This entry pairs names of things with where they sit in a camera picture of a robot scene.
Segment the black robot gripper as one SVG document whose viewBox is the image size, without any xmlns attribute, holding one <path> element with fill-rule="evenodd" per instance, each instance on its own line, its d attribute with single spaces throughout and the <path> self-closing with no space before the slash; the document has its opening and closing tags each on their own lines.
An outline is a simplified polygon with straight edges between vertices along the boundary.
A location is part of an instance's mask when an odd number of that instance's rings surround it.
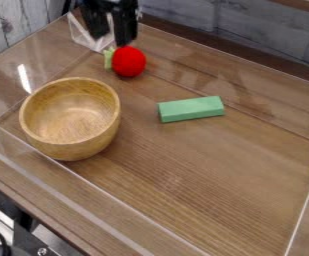
<svg viewBox="0 0 309 256">
<path fill-rule="evenodd" d="M 138 35 L 136 11 L 138 0 L 79 0 L 83 21 L 89 36 L 97 40 L 108 32 L 105 10 L 111 12 L 113 21 L 113 36 L 117 47 L 131 43 Z"/>
</svg>

